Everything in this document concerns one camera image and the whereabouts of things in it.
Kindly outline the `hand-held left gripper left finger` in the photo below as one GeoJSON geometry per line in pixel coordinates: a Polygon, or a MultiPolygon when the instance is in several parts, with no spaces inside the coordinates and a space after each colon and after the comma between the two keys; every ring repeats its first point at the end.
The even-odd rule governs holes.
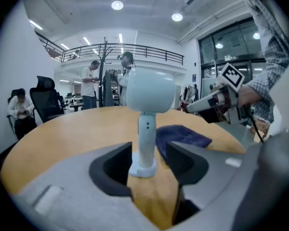
{"type": "Polygon", "coordinates": [[[126,142],[66,158],[13,200],[42,231],[155,231],[127,186],[131,154],[126,142]]]}

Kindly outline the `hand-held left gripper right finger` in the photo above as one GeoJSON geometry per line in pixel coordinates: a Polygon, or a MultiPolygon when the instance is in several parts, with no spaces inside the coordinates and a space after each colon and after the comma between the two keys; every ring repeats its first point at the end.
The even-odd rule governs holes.
{"type": "Polygon", "coordinates": [[[289,132],[244,154],[170,142],[174,228],[289,228],[289,132]]]}

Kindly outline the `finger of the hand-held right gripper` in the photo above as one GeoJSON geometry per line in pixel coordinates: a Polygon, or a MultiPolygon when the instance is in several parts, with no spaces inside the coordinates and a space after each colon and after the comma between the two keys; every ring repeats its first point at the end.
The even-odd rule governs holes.
{"type": "Polygon", "coordinates": [[[187,113],[197,113],[200,111],[208,110],[215,107],[218,104],[218,97],[216,95],[207,95],[206,97],[189,104],[185,111],[187,113]]]}
{"type": "Polygon", "coordinates": [[[210,109],[199,111],[198,114],[207,122],[207,123],[220,123],[220,122],[229,122],[227,115],[228,107],[225,105],[219,105],[211,107],[210,109]]]}

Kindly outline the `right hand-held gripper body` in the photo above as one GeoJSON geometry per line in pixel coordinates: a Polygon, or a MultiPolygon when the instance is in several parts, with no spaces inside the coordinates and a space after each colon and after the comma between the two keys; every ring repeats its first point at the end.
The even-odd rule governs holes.
{"type": "Polygon", "coordinates": [[[243,122],[238,107],[238,91],[245,76],[230,63],[226,63],[215,82],[210,85],[210,93],[221,121],[236,125],[243,122]]]}

